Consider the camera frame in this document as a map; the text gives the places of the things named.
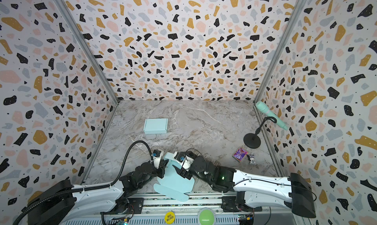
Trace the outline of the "mint paper box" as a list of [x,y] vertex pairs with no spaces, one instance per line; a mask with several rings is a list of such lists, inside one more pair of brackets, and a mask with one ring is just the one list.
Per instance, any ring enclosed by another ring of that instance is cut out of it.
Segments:
[[168,127],[168,119],[146,119],[143,131],[146,135],[149,134],[166,134]]

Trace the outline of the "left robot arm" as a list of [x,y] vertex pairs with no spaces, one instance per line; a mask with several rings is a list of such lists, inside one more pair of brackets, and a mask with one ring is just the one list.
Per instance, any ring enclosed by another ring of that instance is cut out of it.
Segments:
[[60,223],[94,213],[120,214],[126,209],[137,209],[128,198],[155,177],[163,178],[168,160],[159,166],[145,162],[114,184],[73,185],[63,180],[32,199],[27,213],[30,225],[59,225]]

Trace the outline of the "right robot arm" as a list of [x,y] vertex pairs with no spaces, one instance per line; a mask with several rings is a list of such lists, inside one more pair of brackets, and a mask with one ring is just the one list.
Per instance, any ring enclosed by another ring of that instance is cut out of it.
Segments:
[[175,170],[181,177],[191,179],[195,176],[216,192],[235,192],[235,204],[240,211],[264,206],[283,207],[291,209],[297,216],[316,218],[316,197],[311,185],[299,174],[291,173],[288,177],[249,174],[215,166],[191,151],[177,152],[174,160],[179,164]]

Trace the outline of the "colourful small card box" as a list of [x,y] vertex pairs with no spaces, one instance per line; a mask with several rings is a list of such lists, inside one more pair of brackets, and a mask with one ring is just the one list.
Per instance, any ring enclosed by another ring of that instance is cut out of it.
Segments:
[[248,151],[244,148],[240,147],[238,148],[233,154],[232,157],[237,160],[238,162],[243,161],[243,159],[247,156]]

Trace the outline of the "small black white figurine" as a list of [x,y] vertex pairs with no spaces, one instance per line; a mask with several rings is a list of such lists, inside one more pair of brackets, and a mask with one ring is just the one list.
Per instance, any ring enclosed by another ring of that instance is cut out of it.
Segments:
[[248,155],[248,160],[249,160],[250,165],[255,165],[256,164],[255,158],[254,158],[253,155]]

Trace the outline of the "green round button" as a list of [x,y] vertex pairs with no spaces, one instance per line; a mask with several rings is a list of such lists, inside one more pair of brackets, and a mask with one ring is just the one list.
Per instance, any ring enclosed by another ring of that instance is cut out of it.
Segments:
[[199,211],[197,220],[199,225],[214,225],[215,215],[210,208],[203,208]]

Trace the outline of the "yellow round sticker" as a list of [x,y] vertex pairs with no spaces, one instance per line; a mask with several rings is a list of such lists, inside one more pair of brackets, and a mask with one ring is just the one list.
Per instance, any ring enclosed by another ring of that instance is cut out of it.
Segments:
[[175,213],[172,211],[166,213],[165,218],[164,218],[165,223],[168,225],[173,224],[175,222],[175,219],[176,219]]

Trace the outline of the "mint green microphone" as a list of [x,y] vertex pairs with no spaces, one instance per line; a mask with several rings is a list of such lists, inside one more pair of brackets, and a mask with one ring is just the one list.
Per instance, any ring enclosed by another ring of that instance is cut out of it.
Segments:
[[282,121],[264,102],[258,101],[255,104],[256,108],[265,114],[267,117],[273,117],[277,120],[277,125],[284,130],[288,130],[288,127],[284,121]]

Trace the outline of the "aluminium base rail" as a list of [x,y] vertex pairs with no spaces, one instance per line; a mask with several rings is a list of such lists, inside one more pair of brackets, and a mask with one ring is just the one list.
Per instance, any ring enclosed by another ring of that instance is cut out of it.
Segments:
[[181,202],[157,193],[135,194],[129,200],[133,205],[120,214],[94,212],[67,222],[69,225],[100,225],[105,220],[108,225],[118,224],[122,217],[129,218],[129,225],[165,225],[165,216],[169,212],[175,215],[175,225],[197,225],[199,214],[210,210],[214,214],[216,225],[238,225],[241,219],[249,216],[255,225],[310,225],[307,218],[294,215],[290,210],[263,206],[255,212],[224,211],[226,202],[231,202],[235,193],[194,192],[189,193],[189,200]]

